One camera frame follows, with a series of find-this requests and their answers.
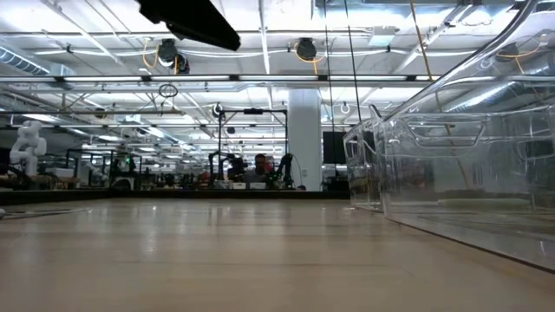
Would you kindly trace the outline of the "long ceiling light bar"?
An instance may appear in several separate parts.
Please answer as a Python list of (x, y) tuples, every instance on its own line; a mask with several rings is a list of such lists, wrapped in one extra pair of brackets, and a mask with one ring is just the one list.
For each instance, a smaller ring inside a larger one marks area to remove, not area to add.
[(17, 82), (183, 82), (183, 81), (429, 81), (425, 75), (112, 75), (112, 76), (0, 76), (0, 83)]

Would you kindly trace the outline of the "white building column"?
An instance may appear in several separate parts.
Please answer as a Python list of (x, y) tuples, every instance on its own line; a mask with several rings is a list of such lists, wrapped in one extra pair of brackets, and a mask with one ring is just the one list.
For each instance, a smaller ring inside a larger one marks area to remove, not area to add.
[(296, 187), (319, 192), (322, 183), (321, 97), (316, 89), (288, 92), (288, 141)]

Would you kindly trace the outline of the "person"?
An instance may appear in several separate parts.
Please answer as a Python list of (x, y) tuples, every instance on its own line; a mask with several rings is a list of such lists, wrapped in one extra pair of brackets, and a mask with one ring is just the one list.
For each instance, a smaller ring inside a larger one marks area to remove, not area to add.
[(254, 158), (254, 168), (251, 171), (245, 173), (245, 182), (250, 183), (266, 183), (270, 173), (272, 171), (272, 166), (267, 160), (266, 156), (259, 153)]

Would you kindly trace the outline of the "black monitor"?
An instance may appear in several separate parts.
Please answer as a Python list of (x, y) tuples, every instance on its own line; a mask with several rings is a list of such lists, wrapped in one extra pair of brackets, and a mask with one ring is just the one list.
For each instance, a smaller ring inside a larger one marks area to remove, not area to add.
[(346, 163), (343, 144), (344, 132), (323, 132), (323, 163), (344, 165)]

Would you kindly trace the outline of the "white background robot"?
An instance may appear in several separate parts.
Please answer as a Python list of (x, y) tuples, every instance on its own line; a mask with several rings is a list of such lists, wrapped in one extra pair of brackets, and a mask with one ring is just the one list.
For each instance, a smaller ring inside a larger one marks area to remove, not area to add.
[(24, 162), (24, 173), (33, 177), (37, 174), (38, 157), (47, 152), (47, 141), (40, 136), (42, 123), (26, 120), (17, 130), (17, 139), (10, 149), (10, 163)]

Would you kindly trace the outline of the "clear plastic bin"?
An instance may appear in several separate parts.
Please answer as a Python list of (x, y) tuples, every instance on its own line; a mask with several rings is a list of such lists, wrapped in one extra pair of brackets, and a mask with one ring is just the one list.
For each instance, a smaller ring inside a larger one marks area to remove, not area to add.
[[(507, 44), (547, 35), (521, 59)], [(555, 273), (555, 203), (483, 190), (487, 124), (495, 114), (555, 105), (555, 0), (524, 0), (487, 45), (382, 117), (382, 206), (388, 219)]]
[(487, 124), (483, 190), (524, 199), (528, 207), (555, 203), (555, 105), (495, 114)]
[(384, 145), (382, 115), (369, 104), (370, 116), (343, 136), (350, 203), (367, 211), (383, 212)]

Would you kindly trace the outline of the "black background workstation frame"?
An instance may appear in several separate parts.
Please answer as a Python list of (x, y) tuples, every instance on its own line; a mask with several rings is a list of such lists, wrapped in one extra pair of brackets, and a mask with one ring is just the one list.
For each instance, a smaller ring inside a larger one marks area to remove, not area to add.
[(142, 183), (143, 157), (114, 149), (69, 149), (65, 153), (65, 166), (73, 160), (77, 188), (121, 189), (133, 191)]

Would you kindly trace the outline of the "silver ventilation duct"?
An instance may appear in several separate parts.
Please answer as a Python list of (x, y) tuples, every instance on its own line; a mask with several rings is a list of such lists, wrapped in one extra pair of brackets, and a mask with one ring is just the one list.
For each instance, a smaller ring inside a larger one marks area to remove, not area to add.
[(64, 64), (36, 59), (20, 49), (2, 44), (0, 44), (0, 64), (16, 68), (29, 75), (75, 75), (75, 71)]

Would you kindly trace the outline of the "black metal table frame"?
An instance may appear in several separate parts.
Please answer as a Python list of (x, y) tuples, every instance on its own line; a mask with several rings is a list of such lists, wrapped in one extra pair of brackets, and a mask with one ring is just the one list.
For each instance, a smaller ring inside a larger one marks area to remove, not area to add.
[(109, 198), (184, 198), (184, 199), (344, 199), (350, 200), (349, 192), (308, 191), (235, 191), (235, 190), (152, 190), (117, 191), (69, 190), (69, 191), (16, 191), (0, 192), (0, 206), (30, 205)]

